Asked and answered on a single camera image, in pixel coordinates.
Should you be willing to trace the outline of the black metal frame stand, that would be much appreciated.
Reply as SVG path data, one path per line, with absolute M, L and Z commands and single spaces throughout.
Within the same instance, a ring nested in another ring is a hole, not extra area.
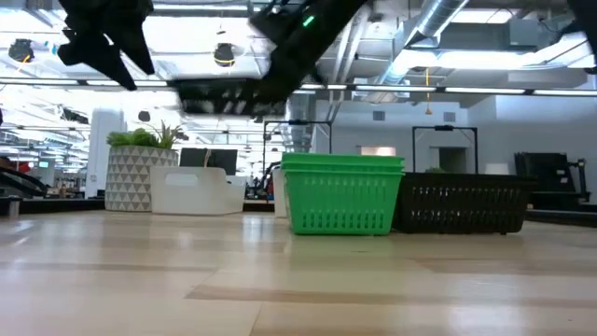
M 262 130 L 262 177 L 258 184 L 261 189 L 264 189 L 266 183 L 268 181 L 268 170 L 272 167 L 273 163 L 270 165 L 269 168 L 266 167 L 266 146 L 267 143 L 271 140 L 268 136 L 274 133 L 278 133 L 276 131 L 268 131 L 267 127 L 269 124 L 276 124 L 276 125 L 286 125 L 286 126 L 299 126 L 299 127 L 307 127 L 313 126 L 317 128 L 319 125 L 326 125 L 328 130 L 327 140 L 328 140 L 328 154 L 332 153 L 332 126 L 333 122 L 328 120 L 306 120 L 306 119 L 289 119 L 289 120 L 264 120 L 263 121 L 263 130 Z
M 454 132 L 459 131 L 464 134 L 464 131 L 470 131 L 473 133 L 473 144 L 474 144 L 474 174 L 479 174 L 479 129 L 477 127 L 459 127 L 448 124 L 436 125 L 436 126 L 412 126 L 410 131 L 411 136 L 411 156 L 412 156 L 412 172 L 417 172 L 417 131 L 418 130 L 431 130 L 434 132 Z

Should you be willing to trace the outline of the white plastic bin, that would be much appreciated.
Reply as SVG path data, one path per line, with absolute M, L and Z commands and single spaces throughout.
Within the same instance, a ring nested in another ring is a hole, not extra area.
M 154 214 L 224 216 L 243 210 L 243 178 L 221 168 L 154 166 L 150 188 Z
M 278 218 L 287 218 L 284 172 L 278 168 L 272 172 L 274 214 Z

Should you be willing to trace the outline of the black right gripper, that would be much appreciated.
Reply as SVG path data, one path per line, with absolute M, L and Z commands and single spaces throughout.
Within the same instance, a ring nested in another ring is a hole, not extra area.
M 270 56 L 270 68 L 258 82 L 258 102 L 266 105 L 285 102 L 302 85 L 305 77 L 316 73 L 322 51 L 313 47 L 278 45 Z

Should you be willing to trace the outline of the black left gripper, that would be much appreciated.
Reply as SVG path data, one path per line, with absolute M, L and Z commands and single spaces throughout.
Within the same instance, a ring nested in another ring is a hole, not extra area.
M 143 22 L 154 11 L 152 0 L 58 0 L 66 12 L 69 42 L 59 46 L 61 61 L 72 66 L 80 63 L 116 81 L 128 91 L 135 91 L 129 71 L 121 60 L 119 49 L 147 75 L 155 69 L 146 44 Z

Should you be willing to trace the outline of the black computer monitor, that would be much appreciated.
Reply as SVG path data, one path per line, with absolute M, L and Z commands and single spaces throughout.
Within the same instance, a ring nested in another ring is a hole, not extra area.
M 236 175 L 237 158 L 237 149 L 182 148 L 179 165 L 221 168 L 226 175 Z

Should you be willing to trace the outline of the black ceiling dome fixture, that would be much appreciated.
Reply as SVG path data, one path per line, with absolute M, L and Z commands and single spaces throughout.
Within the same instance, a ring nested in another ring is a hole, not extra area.
M 18 63 L 30 63 L 35 58 L 32 41 L 26 38 L 15 39 L 8 49 L 8 56 Z
M 235 64 L 233 45 L 230 43 L 218 43 L 213 58 L 215 64 L 220 67 L 232 67 Z

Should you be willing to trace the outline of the black slotted plastic basket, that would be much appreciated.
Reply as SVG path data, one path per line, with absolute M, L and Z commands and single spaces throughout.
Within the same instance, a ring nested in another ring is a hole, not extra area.
M 405 233 L 506 235 L 521 230 L 536 180 L 515 175 L 407 173 L 393 229 Z
M 256 78 L 179 78 L 168 86 L 191 115 L 283 116 L 291 93 Z

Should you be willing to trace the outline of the green artificial plant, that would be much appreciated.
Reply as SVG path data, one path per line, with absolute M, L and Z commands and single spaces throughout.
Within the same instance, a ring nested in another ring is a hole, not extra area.
M 178 140 L 187 140 L 182 127 L 166 125 L 162 121 L 159 128 L 151 126 L 150 131 L 138 128 L 126 133 L 111 132 L 106 138 L 106 143 L 111 147 L 136 146 L 172 149 Z

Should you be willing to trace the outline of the grey triangle-patterned plant pot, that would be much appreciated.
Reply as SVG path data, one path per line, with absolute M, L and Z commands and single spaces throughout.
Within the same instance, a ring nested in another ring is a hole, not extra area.
M 158 147 L 111 147 L 108 155 L 104 207 L 108 211 L 151 212 L 150 169 L 173 167 L 179 155 Z

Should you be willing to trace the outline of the black equipment rack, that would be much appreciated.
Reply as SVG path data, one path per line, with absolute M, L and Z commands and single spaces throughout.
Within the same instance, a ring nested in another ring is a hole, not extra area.
M 530 204 L 536 210 L 579 211 L 590 201 L 585 159 L 569 161 L 565 153 L 518 152 L 516 175 L 536 180 Z

